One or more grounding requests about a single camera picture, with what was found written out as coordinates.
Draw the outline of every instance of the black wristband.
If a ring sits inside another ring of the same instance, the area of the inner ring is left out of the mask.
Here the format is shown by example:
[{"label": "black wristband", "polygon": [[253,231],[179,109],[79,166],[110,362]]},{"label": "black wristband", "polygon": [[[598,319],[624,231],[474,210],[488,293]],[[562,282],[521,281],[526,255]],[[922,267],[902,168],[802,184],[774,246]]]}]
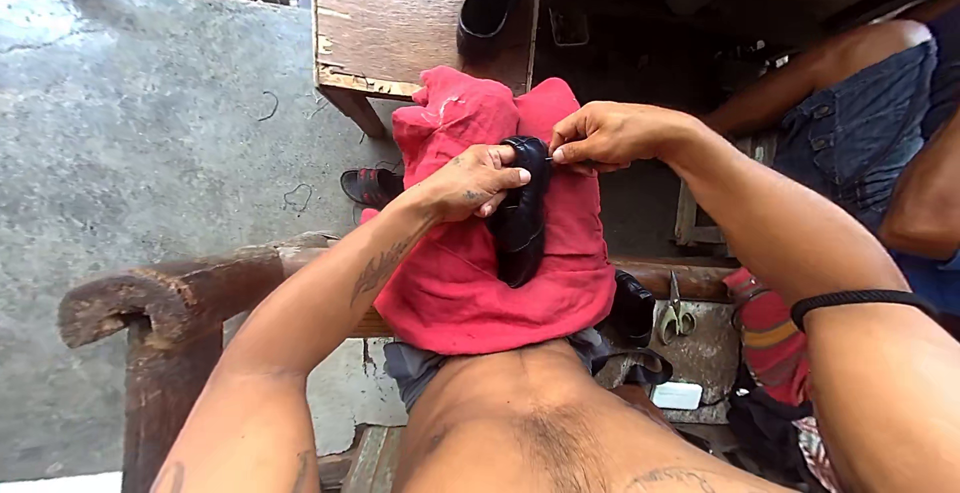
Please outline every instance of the black wristband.
[{"label": "black wristband", "polygon": [[930,318],[934,320],[937,318],[937,308],[913,292],[906,292],[904,290],[884,290],[879,288],[869,290],[843,290],[840,292],[830,292],[828,294],[804,298],[797,303],[794,303],[793,306],[790,307],[790,318],[793,319],[793,324],[797,326],[797,329],[799,329],[801,332],[805,332],[804,315],[806,315],[810,310],[816,310],[817,308],[829,308],[831,306],[845,306],[847,304],[871,303],[903,304],[905,306],[913,306],[921,312],[924,312]]}]

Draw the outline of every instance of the wooden table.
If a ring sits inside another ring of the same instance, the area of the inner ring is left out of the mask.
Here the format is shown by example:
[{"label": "wooden table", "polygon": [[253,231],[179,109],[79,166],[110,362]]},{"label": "wooden table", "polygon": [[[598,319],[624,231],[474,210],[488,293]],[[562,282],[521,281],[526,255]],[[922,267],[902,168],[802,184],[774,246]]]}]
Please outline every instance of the wooden table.
[{"label": "wooden table", "polygon": [[464,63],[456,28],[464,0],[312,0],[314,84],[368,136],[386,135],[369,97],[410,100],[420,72],[450,66],[530,89],[540,0],[519,0],[494,57]]}]

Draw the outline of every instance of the table leg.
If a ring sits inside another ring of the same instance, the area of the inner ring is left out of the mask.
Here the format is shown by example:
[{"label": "table leg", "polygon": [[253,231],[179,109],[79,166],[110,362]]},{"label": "table leg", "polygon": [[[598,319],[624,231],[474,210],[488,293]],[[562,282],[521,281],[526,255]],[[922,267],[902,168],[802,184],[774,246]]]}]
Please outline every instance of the table leg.
[{"label": "table leg", "polygon": [[372,139],[387,137],[387,128],[363,92],[336,86],[320,86],[319,92]]}]

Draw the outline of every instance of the scissors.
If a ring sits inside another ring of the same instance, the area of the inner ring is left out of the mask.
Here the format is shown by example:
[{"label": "scissors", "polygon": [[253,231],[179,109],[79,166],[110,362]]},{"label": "scissors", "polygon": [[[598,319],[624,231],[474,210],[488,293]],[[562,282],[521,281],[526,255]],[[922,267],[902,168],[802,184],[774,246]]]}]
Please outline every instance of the scissors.
[{"label": "scissors", "polygon": [[697,318],[680,307],[680,287],[677,284],[677,272],[670,270],[670,302],[663,309],[659,327],[656,330],[660,342],[669,345],[678,336],[685,338],[697,328]]}]

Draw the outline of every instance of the red rag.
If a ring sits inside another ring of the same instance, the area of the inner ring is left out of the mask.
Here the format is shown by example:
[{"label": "red rag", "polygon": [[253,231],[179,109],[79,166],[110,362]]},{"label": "red rag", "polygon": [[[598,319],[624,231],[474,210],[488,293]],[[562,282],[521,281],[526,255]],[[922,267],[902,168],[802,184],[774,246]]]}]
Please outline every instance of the red rag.
[{"label": "red rag", "polygon": [[[416,106],[393,113],[405,188],[472,144],[513,135],[550,141],[554,124],[580,108],[566,82],[548,79],[514,99],[496,81],[446,66],[420,74]],[[544,199],[545,248],[520,288],[497,278],[494,239],[483,219],[439,225],[416,244],[373,302],[402,340],[444,355],[516,349],[594,326],[614,302],[614,267],[600,223],[596,178],[554,172]],[[361,223],[376,210],[365,209]]]},{"label": "red rag", "polygon": [[781,403],[798,407],[810,399],[807,335],[793,324],[784,299],[746,268],[726,276],[723,282],[738,304],[743,361],[753,379]]}]

